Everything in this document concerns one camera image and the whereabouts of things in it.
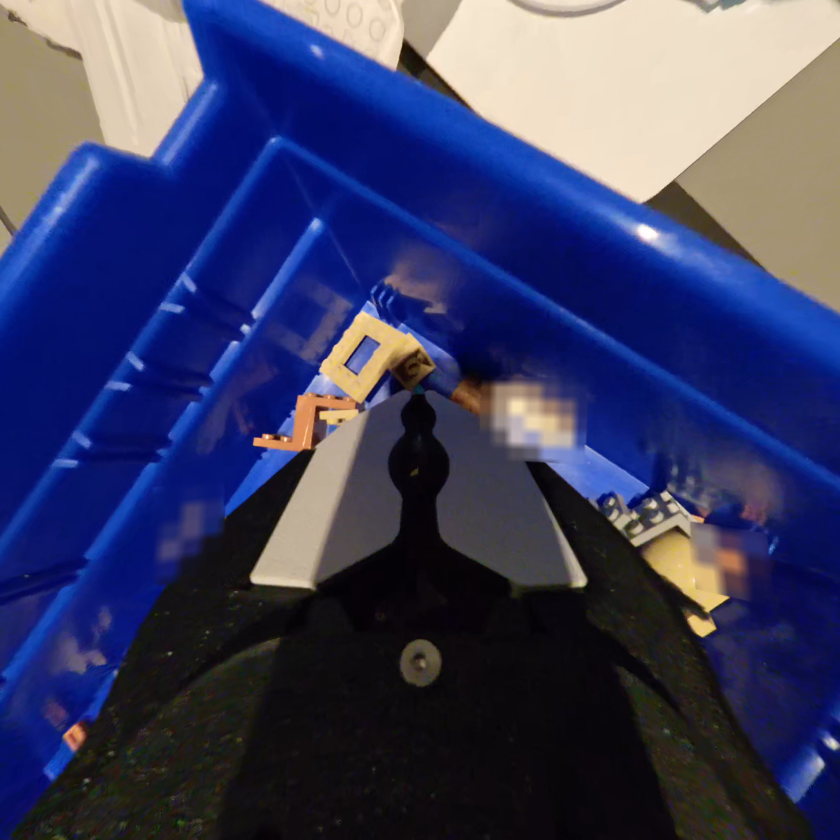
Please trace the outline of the orange bracket brick piece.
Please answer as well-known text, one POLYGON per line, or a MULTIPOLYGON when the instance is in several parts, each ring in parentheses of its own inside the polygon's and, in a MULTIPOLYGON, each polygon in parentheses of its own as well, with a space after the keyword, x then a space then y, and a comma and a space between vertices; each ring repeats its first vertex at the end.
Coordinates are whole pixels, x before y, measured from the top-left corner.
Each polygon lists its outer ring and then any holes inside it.
POLYGON ((311 450, 317 444, 316 423, 321 411, 354 410, 357 403, 350 397, 306 393, 297 398, 291 436, 263 434, 253 439, 253 446, 283 452, 311 450))

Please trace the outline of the light grey studded brick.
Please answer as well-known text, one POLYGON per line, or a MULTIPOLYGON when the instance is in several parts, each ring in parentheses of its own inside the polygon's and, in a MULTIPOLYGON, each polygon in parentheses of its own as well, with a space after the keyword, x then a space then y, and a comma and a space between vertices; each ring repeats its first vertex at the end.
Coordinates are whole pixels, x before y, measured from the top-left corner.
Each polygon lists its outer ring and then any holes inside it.
POLYGON ((692 517, 667 491, 646 496, 634 507, 615 492, 591 499, 591 504, 637 548, 674 531, 691 537, 692 517))

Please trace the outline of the dark blue toothed piece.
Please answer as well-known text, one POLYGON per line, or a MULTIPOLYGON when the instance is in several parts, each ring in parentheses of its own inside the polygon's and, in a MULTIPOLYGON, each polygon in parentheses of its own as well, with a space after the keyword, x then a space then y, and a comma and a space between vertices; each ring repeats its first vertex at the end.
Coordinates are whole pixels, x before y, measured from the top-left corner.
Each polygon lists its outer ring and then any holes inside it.
POLYGON ((371 302, 379 320, 393 327, 406 322, 410 301, 390 281, 381 280, 371 289, 371 302))

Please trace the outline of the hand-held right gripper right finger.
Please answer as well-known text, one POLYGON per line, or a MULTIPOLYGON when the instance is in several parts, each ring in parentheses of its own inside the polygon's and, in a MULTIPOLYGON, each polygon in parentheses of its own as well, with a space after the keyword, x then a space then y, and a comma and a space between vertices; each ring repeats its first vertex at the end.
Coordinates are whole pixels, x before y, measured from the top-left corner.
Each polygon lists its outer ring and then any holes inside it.
POLYGON ((579 590, 587 578, 525 462, 511 457, 477 416, 429 392, 434 435, 449 459, 437 523, 456 551, 521 590, 579 590))

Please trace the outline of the blue plastic bin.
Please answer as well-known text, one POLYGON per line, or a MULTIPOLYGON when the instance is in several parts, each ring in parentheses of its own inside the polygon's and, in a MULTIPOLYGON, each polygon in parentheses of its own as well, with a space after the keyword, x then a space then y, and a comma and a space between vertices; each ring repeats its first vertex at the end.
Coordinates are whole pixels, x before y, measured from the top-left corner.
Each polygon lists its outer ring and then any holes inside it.
POLYGON ((2 838, 838 838, 838 314, 262 3, 185 15, 159 148, 82 145, 2 257, 2 838), (251 584, 341 425, 253 439, 348 397, 381 280, 585 587, 443 540, 389 371, 395 539, 251 584), (663 491, 705 638, 591 504, 663 491))

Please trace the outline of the dark printed tile piece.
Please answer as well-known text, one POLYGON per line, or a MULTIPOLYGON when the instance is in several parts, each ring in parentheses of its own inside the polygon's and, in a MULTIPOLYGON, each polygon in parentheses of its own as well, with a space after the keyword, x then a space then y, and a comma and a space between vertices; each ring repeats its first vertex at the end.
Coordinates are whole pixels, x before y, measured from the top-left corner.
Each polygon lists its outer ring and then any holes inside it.
POLYGON ((436 364, 422 345, 400 354, 389 372, 407 391, 413 391, 436 371, 436 364))

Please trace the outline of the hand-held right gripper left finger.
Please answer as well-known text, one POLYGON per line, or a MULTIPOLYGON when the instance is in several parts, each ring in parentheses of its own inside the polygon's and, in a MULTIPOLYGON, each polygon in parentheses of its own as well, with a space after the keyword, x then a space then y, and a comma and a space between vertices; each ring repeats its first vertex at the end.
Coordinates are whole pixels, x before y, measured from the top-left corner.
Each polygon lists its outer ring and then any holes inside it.
POLYGON ((395 539, 402 497, 388 459, 409 398, 399 392, 376 404, 314 449, 250 573, 252 585, 314 590, 395 539))

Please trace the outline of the tan frame brick piece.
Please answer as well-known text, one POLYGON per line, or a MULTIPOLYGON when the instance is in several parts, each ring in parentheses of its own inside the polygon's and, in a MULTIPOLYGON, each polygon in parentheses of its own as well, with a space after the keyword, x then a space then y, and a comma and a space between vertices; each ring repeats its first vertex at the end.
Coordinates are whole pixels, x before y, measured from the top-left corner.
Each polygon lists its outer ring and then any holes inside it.
POLYGON ((362 311, 321 363, 320 372, 349 398, 364 403, 385 373, 413 352, 415 344, 411 336, 362 311), (360 372, 354 373, 349 367, 350 358, 367 339, 375 343, 375 348, 360 372))

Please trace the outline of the flat white paper sheet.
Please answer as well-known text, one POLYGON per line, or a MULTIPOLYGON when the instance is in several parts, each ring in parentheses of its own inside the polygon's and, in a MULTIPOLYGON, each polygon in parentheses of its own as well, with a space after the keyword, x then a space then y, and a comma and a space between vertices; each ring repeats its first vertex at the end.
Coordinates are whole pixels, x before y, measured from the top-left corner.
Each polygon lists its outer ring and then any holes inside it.
POLYGON ((480 116, 644 202, 828 47, 838 2, 404 2, 406 40, 480 116))

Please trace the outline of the tan slope brick piece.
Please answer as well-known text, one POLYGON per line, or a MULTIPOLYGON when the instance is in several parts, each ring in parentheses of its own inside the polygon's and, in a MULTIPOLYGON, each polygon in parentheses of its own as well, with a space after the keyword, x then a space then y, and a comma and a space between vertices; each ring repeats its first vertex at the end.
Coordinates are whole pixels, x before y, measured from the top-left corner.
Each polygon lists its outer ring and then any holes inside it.
POLYGON ((639 550, 653 570, 683 596, 680 610, 694 634, 700 638, 714 634, 717 625, 711 612, 729 596, 697 588, 690 538, 673 529, 646 542, 639 550))

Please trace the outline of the blue and brown figure piece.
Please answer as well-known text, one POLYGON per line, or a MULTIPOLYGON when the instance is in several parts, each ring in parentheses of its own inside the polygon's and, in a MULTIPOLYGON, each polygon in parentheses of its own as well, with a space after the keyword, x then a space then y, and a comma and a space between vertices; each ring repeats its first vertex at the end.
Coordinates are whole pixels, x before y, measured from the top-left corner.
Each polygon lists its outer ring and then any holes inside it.
POLYGON ((439 365, 423 381, 423 388, 449 399, 467 412, 479 417, 487 403, 487 384, 468 375, 457 365, 439 365))

